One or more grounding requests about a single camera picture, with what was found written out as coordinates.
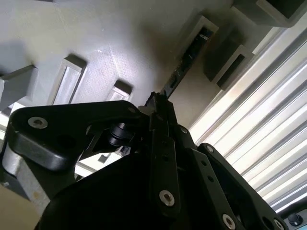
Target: screw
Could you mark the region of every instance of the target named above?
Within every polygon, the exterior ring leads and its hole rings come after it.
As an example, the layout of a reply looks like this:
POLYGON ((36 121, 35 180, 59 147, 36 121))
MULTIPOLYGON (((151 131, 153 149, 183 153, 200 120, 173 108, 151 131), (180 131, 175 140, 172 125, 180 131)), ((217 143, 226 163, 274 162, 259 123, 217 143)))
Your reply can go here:
POLYGON ((187 134, 188 133, 188 130, 186 128, 184 128, 183 126, 180 126, 180 129, 181 131, 184 133, 184 134, 187 134))
POLYGON ((171 194, 167 190, 162 190, 159 193, 159 198, 162 201, 162 203, 165 204, 168 207, 172 207, 175 203, 175 198, 174 198, 173 194, 171 194))
POLYGON ((129 110, 130 112, 132 112, 132 113, 136 113, 135 109, 132 108, 132 107, 129 107, 128 110, 129 110))
POLYGON ((48 122, 45 119, 38 117, 38 116, 31 117, 28 120, 28 124, 29 126, 33 128, 38 128, 38 129, 43 129, 48 126, 48 122))
POLYGON ((212 149, 210 146, 207 146, 207 150, 208 150, 210 153, 213 153, 213 149, 212 149))
POLYGON ((227 214, 223 214, 223 222, 224 224, 231 230, 236 229, 236 224, 234 220, 227 214))
POLYGON ((10 184, 9 184, 8 182, 4 182, 2 185, 3 185, 4 187, 8 187, 10 184))
POLYGON ((279 227, 280 230, 284 230, 283 225, 277 219, 274 219, 274 222, 277 225, 277 227, 279 227))

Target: rectangular hole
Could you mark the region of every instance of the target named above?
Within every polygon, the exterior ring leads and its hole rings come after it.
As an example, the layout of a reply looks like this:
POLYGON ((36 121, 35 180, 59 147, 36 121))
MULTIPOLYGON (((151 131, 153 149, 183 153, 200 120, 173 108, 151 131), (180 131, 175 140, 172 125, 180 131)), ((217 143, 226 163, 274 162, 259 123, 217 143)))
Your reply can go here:
POLYGON ((75 87, 77 86, 78 79, 80 77, 80 72, 76 71, 71 67, 66 67, 62 81, 59 86, 56 98, 53 104, 69 104, 75 87))
POLYGON ((267 0, 286 18, 290 18, 295 11, 302 5, 304 0, 267 0))
POLYGON ((231 64, 231 66, 228 68, 228 70, 223 74, 223 76, 219 79, 217 82, 217 85, 221 88, 223 84, 229 79, 231 74, 238 68, 238 66, 242 63, 244 60, 244 56, 242 54, 239 54, 238 57, 235 59, 235 61, 231 64))

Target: black plastic part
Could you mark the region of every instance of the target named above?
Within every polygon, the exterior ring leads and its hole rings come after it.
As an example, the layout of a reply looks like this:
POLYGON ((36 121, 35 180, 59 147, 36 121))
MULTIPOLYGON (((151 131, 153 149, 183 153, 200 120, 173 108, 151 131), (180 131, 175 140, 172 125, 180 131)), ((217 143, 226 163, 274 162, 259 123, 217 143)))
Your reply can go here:
POLYGON ((198 147, 198 151, 208 157, 228 203, 246 229, 267 229, 269 225, 275 225, 274 219, 279 220, 284 229, 288 229, 280 216, 213 146, 204 143, 198 147), (207 146, 213 149, 213 153, 208 151, 207 146))
POLYGON ((288 206, 284 210, 282 210, 279 214, 279 216, 282 219, 288 218, 292 213, 298 213, 304 209, 307 208, 307 197, 295 202, 294 204, 288 206))
POLYGON ((288 221, 292 226, 299 226, 303 223, 303 218, 298 214, 291 214, 288 217, 288 221))
POLYGON ((137 124, 140 118, 139 110, 126 101, 29 107, 11 115, 6 138, 14 152, 46 169, 63 171, 73 168, 84 152, 92 153, 112 124, 137 124), (33 116, 46 119, 48 126, 29 126, 33 116), (90 143, 86 135, 92 136, 90 143))
MULTIPOLYGON (((231 216, 237 230, 277 229, 274 219, 288 229, 214 147, 196 149, 165 95, 152 93, 146 104, 154 110, 150 117, 125 101, 28 108, 13 115, 6 136, 11 149, 48 172, 72 172, 82 153, 114 148, 110 136, 123 143, 132 138, 129 155, 52 196, 36 230, 226 230, 223 214, 231 216), (31 128, 27 119, 32 116, 45 118, 48 127, 31 128), (75 139, 74 151, 59 146, 59 135, 75 139), (173 206, 161 202, 161 190, 174 196, 173 206)), ((52 186, 55 178, 42 184, 52 186)))

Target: white panel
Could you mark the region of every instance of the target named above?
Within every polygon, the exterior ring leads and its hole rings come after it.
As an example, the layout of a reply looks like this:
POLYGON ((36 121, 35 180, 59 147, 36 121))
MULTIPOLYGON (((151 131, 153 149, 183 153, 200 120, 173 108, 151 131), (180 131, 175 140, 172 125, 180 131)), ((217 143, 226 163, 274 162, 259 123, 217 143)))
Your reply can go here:
POLYGON ((306 19, 274 29, 240 80, 190 129, 278 211, 307 194, 306 19))

